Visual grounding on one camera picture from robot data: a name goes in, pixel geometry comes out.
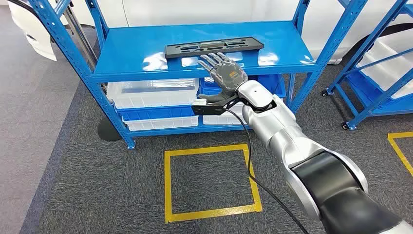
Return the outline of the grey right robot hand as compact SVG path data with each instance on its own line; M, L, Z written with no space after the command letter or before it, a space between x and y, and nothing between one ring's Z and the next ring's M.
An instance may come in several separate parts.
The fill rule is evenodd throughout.
M209 73L222 90L216 95L199 94L198 98L206 99L208 103L229 99L234 96L239 85L248 81L248 76L242 67L222 52L200 55L200 57L198 64Z

